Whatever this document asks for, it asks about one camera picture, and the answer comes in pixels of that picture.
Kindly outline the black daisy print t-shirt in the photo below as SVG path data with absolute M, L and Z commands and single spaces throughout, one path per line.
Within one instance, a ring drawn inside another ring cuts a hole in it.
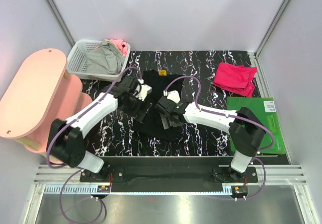
M 143 72 L 144 83 L 152 88 L 146 101 L 151 105 L 142 123 L 133 122 L 133 130 L 140 135 L 155 137 L 161 140 L 172 141 L 177 139 L 181 127 L 170 126 L 169 116 L 175 107 L 175 102 L 167 99 L 164 90 L 168 92 L 176 91 L 181 95 L 184 79 L 180 74 L 168 74 L 161 76 L 156 70 L 146 70 Z

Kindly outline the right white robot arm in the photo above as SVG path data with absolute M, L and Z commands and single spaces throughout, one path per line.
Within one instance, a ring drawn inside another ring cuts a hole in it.
M 155 109 L 171 123 L 191 123 L 216 128 L 230 135 L 235 154 L 228 169 L 232 181 L 239 182 L 246 177 L 246 169 L 256 156 L 266 134 L 265 127 L 246 107 L 236 110 L 221 110 L 185 100 L 174 101 L 163 96 Z

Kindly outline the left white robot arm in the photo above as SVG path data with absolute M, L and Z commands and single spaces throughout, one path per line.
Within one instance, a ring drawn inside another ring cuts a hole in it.
M 87 170 L 95 180 L 105 181 L 109 175 L 108 165 L 102 158 L 87 151 L 87 134 L 116 110 L 143 121 L 151 108 L 151 103 L 146 100 L 151 92 L 151 86 L 131 76 L 108 85 L 93 102 L 75 115 L 52 122 L 46 158 L 55 157 L 63 166 Z

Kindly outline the grey t-shirt in basket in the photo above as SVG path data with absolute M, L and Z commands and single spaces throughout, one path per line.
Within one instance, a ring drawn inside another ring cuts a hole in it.
M 104 40 L 87 54 L 87 72 L 116 75 L 121 71 L 125 56 L 110 41 Z

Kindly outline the pink garment in basket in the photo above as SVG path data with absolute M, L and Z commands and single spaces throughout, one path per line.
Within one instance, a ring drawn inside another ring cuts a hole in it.
M 110 39 L 110 41 L 120 50 L 123 56 L 126 56 L 128 52 L 127 43 L 122 39 Z

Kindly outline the white plastic laundry basket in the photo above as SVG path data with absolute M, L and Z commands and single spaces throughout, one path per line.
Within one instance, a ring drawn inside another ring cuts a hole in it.
M 79 40 L 67 57 L 69 73 L 86 80 L 114 81 L 126 68 L 130 44 L 122 39 Z

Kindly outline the folded red t-shirt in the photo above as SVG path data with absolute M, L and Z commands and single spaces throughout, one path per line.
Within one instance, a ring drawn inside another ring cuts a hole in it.
M 221 62 L 215 74 L 214 85 L 243 97 L 252 97 L 256 72 L 256 67 Z

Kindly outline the pink oval tiered stool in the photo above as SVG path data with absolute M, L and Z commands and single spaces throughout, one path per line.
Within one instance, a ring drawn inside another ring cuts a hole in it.
M 88 106 L 79 77 L 67 71 L 67 58 L 46 48 L 28 56 L 1 98 L 1 137 L 46 155 L 50 127 Z

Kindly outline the green folding board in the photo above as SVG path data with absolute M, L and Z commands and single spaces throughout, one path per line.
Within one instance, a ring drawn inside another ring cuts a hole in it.
M 241 107 L 249 108 L 260 120 L 261 124 L 272 133 L 275 139 L 274 145 L 267 150 L 261 151 L 261 153 L 269 155 L 286 154 L 274 99 L 244 97 L 227 98 L 228 110 L 239 110 Z

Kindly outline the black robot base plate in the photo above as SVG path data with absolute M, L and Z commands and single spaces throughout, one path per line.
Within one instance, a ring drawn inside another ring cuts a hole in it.
M 126 181 L 134 178 L 184 178 L 210 180 L 214 176 L 220 183 L 246 180 L 252 167 L 243 174 L 230 168 L 232 157 L 104 157 L 108 165 L 108 177 L 98 180 L 85 171 L 82 181 L 104 182 L 116 173 L 123 173 Z

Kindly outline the aluminium front rail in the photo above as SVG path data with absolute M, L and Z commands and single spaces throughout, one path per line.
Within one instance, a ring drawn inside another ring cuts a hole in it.
M 91 195 L 233 195 L 241 192 L 242 187 L 262 185 L 305 185 L 305 177 L 297 166 L 254 166 L 246 180 L 220 183 L 210 180 L 184 178 L 134 178 L 126 181 L 123 173 L 116 173 L 104 182 L 82 181 L 82 175 L 70 168 L 51 170 L 41 165 L 34 184 L 45 185 L 49 194 L 91 194 Z

